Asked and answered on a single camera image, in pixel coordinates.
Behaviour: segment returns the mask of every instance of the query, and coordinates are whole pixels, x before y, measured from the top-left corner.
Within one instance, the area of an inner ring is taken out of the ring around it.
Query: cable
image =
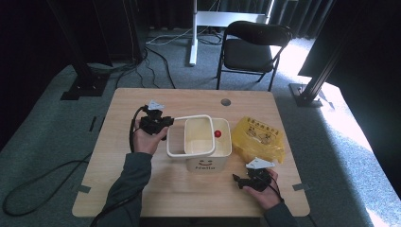
[[[127,17],[127,23],[128,23],[128,29],[130,30],[130,37],[131,37],[131,53],[132,53],[132,61],[135,62],[135,58],[133,57],[133,38],[132,38],[132,31],[131,31],[131,23],[130,23],[130,18],[128,17],[128,13],[127,13],[127,7],[125,5],[125,0],[121,0],[123,2],[123,6],[124,6],[124,11],[126,13],[126,17]]]
[[[130,201],[135,200],[139,195],[141,195],[142,190],[137,191],[135,194],[133,194],[132,196],[124,199],[123,201],[120,201],[112,206],[107,207],[106,209],[104,209],[102,212],[100,212],[92,221],[91,223],[91,227],[95,227],[97,226],[97,223],[99,222],[100,219],[104,218],[107,214],[109,214],[110,212],[112,212],[113,210],[129,203]]]
[[[208,9],[208,11],[211,11],[213,6],[218,2],[218,6],[216,8],[216,11],[218,11],[218,8],[220,7],[220,0],[216,0],[212,6]],[[202,34],[209,26],[207,26],[203,31],[199,32],[198,35]],[[181,34],[181,35],[161,35],[161,36],[157,36],[156,38],[150,40],[149,42],[146,42],[146,44],[152,44],[152,45],[165,45],[165,44],[170,44],[171,42],[183,37],[186,33],[188,33],[189,31],[191,31],[193,28],[188,29],[185,33]],[[154,44],[153,41],[156,41],[160,38],[164,38],[164,37],[174,37],[173,39],[171,39],[170,41],[166,42],[166,43],[162,43],[162,44]]]
[[[119,73],[119,72],[125,72],[125,71],[130,71],[133,68],[135,68],[137,65],[135,63],[128,63],[125,65],[121,65],[115,68],[108,68],[108,69],[102,69],[102,68],[96,68],[93,66],[89,66],[89,68],[96,74],[113,74],[113,73]]]
[[[218,38],[218,41],[217,41],[217,42],[210,42],[210,41],[207,41],[207,40],[204,40],[204,39],[200,38],[201,36],[214,36],[214,37],[217,37],[217,38]],[[158,37],[156,37],[156,38],[153,38],[153,40],[155,40],[155,39],[162,39],[162,38],[164,38],[164,37],[175,37],[175,36],[174,36],[174,35],[158,36]],[[173,39],[173,40],[179,40],[179,39],[188,39],[188,40],[190,40],[190,39],[192,39],[192,36],[187,36],[187,35],[182,36],[182,35],[180,35],[180,38],[176,38],[176,39]],[[164,45],[164,44],[169,44],[171,41],[166,42],[166,43],[163,43],[163,44],[152,44],[152,45]],[[216,32],[213,32],[213,34],[200,34],[200,33],[199,33],[199,35],[198,35],[198,41],[199,41],[200,43],[203,43],[203,44],[221,45],[222,35],[221,35],[221,34],[218,34],[218,33],[216,33]]]
[[[123,77],[125,77],[125,76],[128,74],[128,72],[129,72],[129,71],[123,72],[123,73],[121,73],[121,74],[118,76],[117,80],[115,81],[115,85],[114,85],[114,89],[115,89],[115,90],[117,90],[117,88],[118,88],[118,82],[119,82]]]
[[[173,82],[173,79],[171,78],[171,75],[170,75],[170,69],[168,68],[168,61],[167,61],[167,59],[166,59],[165,57],[163,57],[161,54],[157,53],[156,51],[154,51],[154,50],[152,50],[152,49],[150,49],[150,48],[148,48],[148,47],[146,47],[146,49],[150,50],[151,52],[153,52],[154,54],[158,55],[160,58],[163,59],[163,61],[165,62],[167,75],[168,75],[168,78],[170,79],[171,85],[173,86],[174,89],[176,89],[176,87],[175,87],[175,85],[174,85],[174,82]]]
[[[90,152],[89,154],[87,154],[82,160],[74,160],[74,161],[70,161],[70,162],[61,164],[61,165],[59,165],[59,166],[57,166],[57,167],[55,167],[55,168],[53,168],[53,169],[50,169],[49,171],[47,171],[47,172],[44,173],[43,175],[41,175],[41,176],[39,176],[39,177],[37,177],[37,178],[34,178],[34,179],[32,179],[32,180],[30,180],[30,181],[28,181],[28,182],[26,182],[26,183],[23,183],[23,184],[21,184],[21,185],[15,187],[14,189],[12,189],[12,190],[7,194],[6,197],[4,198],[4,201],[3,201],[3,212],[4,212],[6,215],[8,215],[8,216],[12,216],[12,217],[22,217],[22,216],[31,214],[31,213],[33,213],[33,212],[35,212],[35,211],[38,211],[41,207],[43,207],[44,205],[46,205],[46,204],[57,194],[57,192],[61,189],[61,187],[65,184],[65,182],[71,177],[71,175],[77,170],[77,168],[78,168],[82,163],[88,164],[88,161],[85,161],[85,160],[86,160],[89,156],[91,156],[91,155],[92,155],[92,152]],[[11,211],[8,209],[9,198],[10,198],[12,195],[14,195],[16,192],[18,192],[18,191],[20,191],[20,190],[22,190],[22,189],[28,187],[29,185],[31,185],[31,184],[33,184],[33,183],[36,183],[37,181],[39,181],[40,179],[43,179],[44,177],[46,177],[46,176],[49,175],[50,173],[56,171],[57,169],[59,169],[59,168],[61,168],[61,167],[64,167],[64,166],[68,166],[68,165],[73,164],[73,163],[78,163],[78,164],[71,170],[71,172],[64,178],[64,180],[59,184],[59,186],[57,186],[57,188],[50,194],[50,196],[48,196],[48,197],[47,197],[44,201],[42,201],[38,206],[36,206],[36,207],[34,207],[34,208],[32,208],[32,209],[26,211],[26,212],[21,212],[21,213],[18,213],[18,212],[14,213],[14,212],[11,212]]]
[[[141,112],[142,110],[144,110],[144,107],[140,107],[138,108],[138,110],[135,112],[135,114],[133,115],[132,121],[131,121],[131,126],[130,126],[130,149],[131,152],[134,153],[135,152],[135,148],[133,147],[133,134],[137,131],[135,130],[135,122],[136,122],[136,116],[138,116],[139,112]]]
[[[160,88],[160,87],[156,84],[156,82],[155,82],[155,80],[156,80],[156,74],[154,73],[154,70],[153,70],[152,68],[149,67],[149,65],[150,65],[150,60],[149,60],[149,59],[145,59],[145,61],[146,61],[146,63],[147,63],[147,69],[151,70],[151,73],[152,73],[152,75],[153,75],[153,80],[152,80],[153,85],[156,86],[157,88]]]
[[[313,220],[313,218],[310,215],[307,215],[307,217],[310,219],[310,221],[312,222],[313,226],[318,227],[318,225],[316,224],[315,220]]]
[[[142,77],[142,75],[138,72],[138,68],[135,68],[135,73],[141,78],[141,86],[142,86],[142,88],[145,88],[144,77]]]
[[[259,181],[261,181],[261,182],[264,183],[265,185],[267,185],[269,188],[271,188],[271,190],[273,190],[274,193],[278,196],[278,198],[280,199],[280,201],[281,201],[281,202],[284,202],[284,199],[283,199],[283,197],[281,197],[281,194],[280,194],[280,188],[278,187],[278,184],[277,184],[277,182],[274,180],[274,178],[270,177],[270,178],[275,182],[275,184],[277,185],[277,189],[275,189],[274,187],[271,186],[270,181],[267,182],[267,181],[265,181],[264,179],[260,178],[259,176],[256,176],[256,178],[259,179]]]

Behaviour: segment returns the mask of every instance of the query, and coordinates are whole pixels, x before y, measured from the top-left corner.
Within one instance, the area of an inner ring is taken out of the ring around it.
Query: white desk leg
[[[195,38],[192,40],[191,46],[191,57],[189,59],[189,64],[195,66],[197,64],[197,52],[198,52],[198,40]]]
[[[195,66],[197,64],[197,52],[198,52],[198,39],[197,39],[197,0],[194,0],[194,15],[193,15],[193,26],[192,26],[192,45],[191,45],[191,57],[189,64]]]

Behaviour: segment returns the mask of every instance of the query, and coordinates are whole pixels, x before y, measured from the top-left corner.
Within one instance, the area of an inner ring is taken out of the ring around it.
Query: black tripod base
[[[294,96],[295,102],[297,103],[297,106],[299,107],[313,107],[313,108],[318,108],[322,106],[321,101],[318,100],[313,100],[313,101],[305,101],[301,97],[301,93],[305,90],[307,84],[300,84],[300,83],[290,83],[289,85],[289,90],[292,92],[292,95]]]
[[[76,78],[68,92],[64,92],[61,100],[78,100],[81,96],[102,96],[110,74],[96,75],[91,85],[82,85],[83,83]]]

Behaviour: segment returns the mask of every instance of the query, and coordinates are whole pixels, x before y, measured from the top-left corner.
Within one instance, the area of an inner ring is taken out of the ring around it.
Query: hand
[[[140,120],[135,121],[135,128],[139,128]],[[159,133],[149,135],[142,129],[133,134],[133,147],[135,152],[143,152],[153,155],[156,152],[159,142],[167,135],[168,127],[164,127]]]
[[[270,173],[271,177],[274,180],[271,180],[271,186],[278,191],[278,185],[277,185],[277,178],[278,178],[278,174],[276,172],[274,172],[271,169],[268,169],[268,172]],[[253,196],[260,204],[260,206],[262,206],[263,209],[265,210],[269,210],[271,209],[273,206],[277,205],[278,203],[281,202],[279,196],[277,195],[277,193],[275,193],[270,187],[267,187],[264,191],[259,192],[254,190],[251,187],[248,186],[244,186],[243,189],[248,192],[251,196]]]

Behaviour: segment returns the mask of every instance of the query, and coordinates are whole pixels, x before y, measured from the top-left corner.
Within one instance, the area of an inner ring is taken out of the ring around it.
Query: red button
[[[220,138],[221,136],[221,131],[215,131],[215,137]]]

